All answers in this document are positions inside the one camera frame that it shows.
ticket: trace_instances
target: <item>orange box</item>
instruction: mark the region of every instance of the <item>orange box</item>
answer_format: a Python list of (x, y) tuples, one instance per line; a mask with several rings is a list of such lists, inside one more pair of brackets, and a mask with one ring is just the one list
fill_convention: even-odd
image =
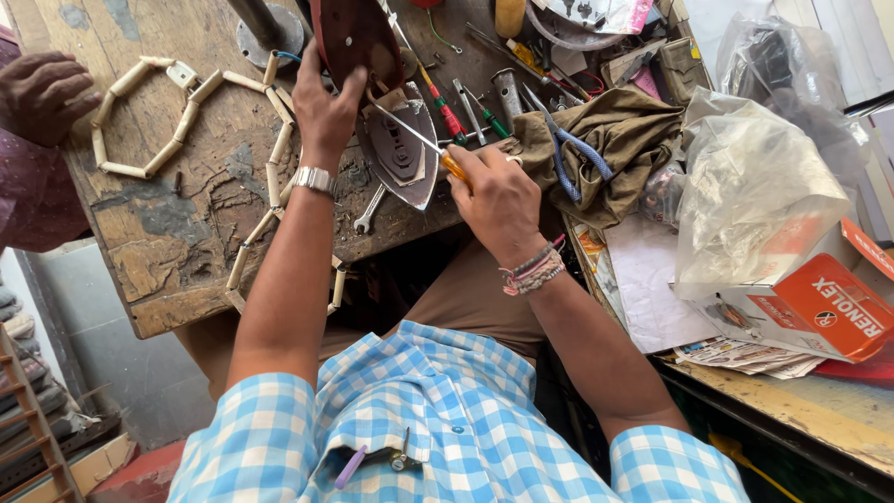
[(845, 217), (791, 274), (688, 302), (725, 337), (861, 362), (894, 329), (894, 260)]

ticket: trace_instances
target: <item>pliers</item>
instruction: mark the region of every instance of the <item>pliers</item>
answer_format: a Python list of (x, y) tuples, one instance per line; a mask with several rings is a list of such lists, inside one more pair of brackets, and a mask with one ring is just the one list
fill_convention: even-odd
[(556, 125), (555, 121), (553, 121), (552, 116), (549, 111), (544, 106), (543, 102), (537, 98), (534, 91), (531, 90), (527, 86), (527, 84), (523, 84), (525, 86), (525, 91), (530, 96), (531, 101), (534, 103), (535, 107), (538, 110), (544, 113), (544, 119), (546, 119), (546, 126), (550, 128), (550, 134), (552, 135), (552, 142), (555, 144), (556, 151), (552, 154), (552, 169), (555, 170), (556, 175), (559, 176), (559, 183), (562, 188), (565, 189), (565, 192), (568, 193), (571, 200), (574, 202), (580, 201), (580, 191), (577, 187), (574, 186), (574, 183), (568, 178), (568, 174), (565, 173), (565, 164), (561, 160), (561, 142), (570, 141), (572, 145), (575, 146), (578, 150), (580, 150), (581, 154), (584, 154), (584, 157), (590, 159), (590, 162), (596, 166), (596, 169), (599, 170), (599, 174), (603, 177), (604, 182), (608, 182), (611, 180), (615, 174), (611, 172), (609, 165), (605, 163), (605, 159), (599, 155), (593, 147), (590, 147), (586, 144), (586, 142), (579, 140), (576, 136), (569, 134), (567, 131), (560, 128)]

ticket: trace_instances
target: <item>wrench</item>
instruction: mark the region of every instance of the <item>wrench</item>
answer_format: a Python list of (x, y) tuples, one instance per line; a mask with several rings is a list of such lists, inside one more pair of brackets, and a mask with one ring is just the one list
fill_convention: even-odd
[(369, 202), (369, 206), (367, 206), (367, 210), (363, 212), (363, 215), (360, 216), (357, 220), (354, 220), (354, 230), (361, 233), (366, 234), (369, 232), (369, 220), (373, 217), (373, 213), (375, 213), (375, 209), (379, 206), (379, 201), (382, 200), (382, 196), (385, 195), (385, 184), (380, 183), (378, 190), (375, 191), (375, 195), (373, 196), (373, 200)]

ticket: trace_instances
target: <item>person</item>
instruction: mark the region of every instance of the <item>person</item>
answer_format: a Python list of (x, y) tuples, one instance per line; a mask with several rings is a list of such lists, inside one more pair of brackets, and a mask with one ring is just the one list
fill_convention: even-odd
[(93, 78), (72, 54), (21, 56), (0, 27), (0, 252), (48, 252), (89, 229), (58, 148), (72, 124), (99, 106)]
[[(311, 41), (292, 93), (300, 165), (335, 175), (367, 72), (338, 98), (319, 74)], [(497, 149), (450, 153), (472, 187), (449, 179), (477, 241), (392, 335), (365, 335), (322, 367), (333, 198), (295, 187), (237, 328), (226, 391), (187, 440), (168, 500), (747, 501), (734, 464), (689, 434), (645, 357), (555, 262), (537, 185)], [(519, 266), (533, 272), (505, 294), (499, 268)], [(532, 403), (519, 336), (538, 330), (611, 442), (611, 487)]]

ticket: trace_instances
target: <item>forearm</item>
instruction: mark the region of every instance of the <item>forearm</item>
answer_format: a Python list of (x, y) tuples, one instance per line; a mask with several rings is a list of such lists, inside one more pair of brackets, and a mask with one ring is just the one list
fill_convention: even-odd
[(296, 374), (316, 388), (329, 302), (332, 217), (329, 195), (293, 189), (236, 333), (227, 388), (277, 371)]
[(646, 424), (688, 431), (652, 365), (568, 273), (544, 283), (528, 300), (609, 442)]

